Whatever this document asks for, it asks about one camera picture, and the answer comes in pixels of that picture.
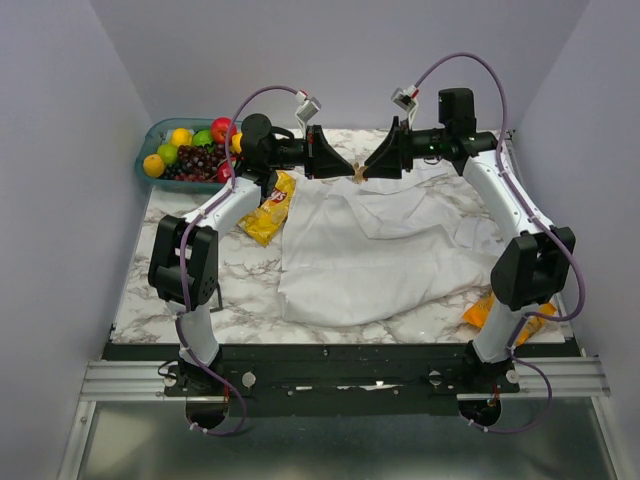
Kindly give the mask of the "white shirt garment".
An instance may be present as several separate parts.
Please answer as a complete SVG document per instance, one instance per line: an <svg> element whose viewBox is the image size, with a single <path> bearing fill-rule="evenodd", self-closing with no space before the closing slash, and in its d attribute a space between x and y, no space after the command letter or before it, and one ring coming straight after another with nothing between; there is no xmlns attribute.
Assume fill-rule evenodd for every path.
<svg viewBox="0 0 640 480"><path fill-rule="evenodd" d="M282 236L281 313L352 327L489 284L504 249L473 188L444 165L400 180L297 175Z"/></svg>

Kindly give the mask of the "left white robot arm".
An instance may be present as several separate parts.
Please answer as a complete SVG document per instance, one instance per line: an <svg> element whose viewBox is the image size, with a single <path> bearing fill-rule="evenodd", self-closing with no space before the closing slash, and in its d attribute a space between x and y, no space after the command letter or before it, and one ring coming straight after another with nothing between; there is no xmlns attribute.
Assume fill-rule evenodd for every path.
<svg viewBox="0 0 640 480"><path fill-rule="evenodd" d="M280 170L300 166L310 178L354 174L318 125L305 127L297 138L267 116L252 114L240 131L235 178L195 211L160 220L148 272L149 284L177 317L180 358L192 365L187 382L201 395L214 393L222 380L209 310L212 295L220 292L219 240L271 195Z"/></svg>

